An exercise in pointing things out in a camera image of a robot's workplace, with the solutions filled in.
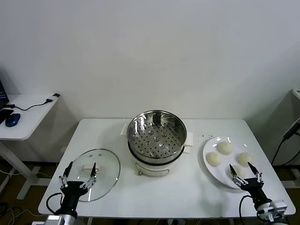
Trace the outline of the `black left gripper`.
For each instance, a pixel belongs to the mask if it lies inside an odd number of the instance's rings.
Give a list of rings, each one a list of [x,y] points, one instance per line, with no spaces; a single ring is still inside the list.
[[[85,195],[89,188],[91,188],[96,182],[96,163],[90,173],[90,178],[83,181],[68,181],[69,173],[72,169],[73,161],[64,170],[62,176],[59,176],[61,191],[64,194],[64,198],[60,207],[60,213],[76,213],[76,207],[79,202],[79,198]]]

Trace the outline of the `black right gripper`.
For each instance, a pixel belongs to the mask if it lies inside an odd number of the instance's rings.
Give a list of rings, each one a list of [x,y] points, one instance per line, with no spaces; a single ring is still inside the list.
[[[250,196],[252,197],[254,203],[254,207],[258,208],[263,204],[270,203],[272,200],[269,199],[262,190],[262,187],[264,185],[262,173],[259,172],[257,168],[250,162],[248,162],[248,166],[255,177],[244,180],[245,173],[243,168],[238,165],[229,164],[230,175],[235,185],[240,187],[242,190],[250,193]]]

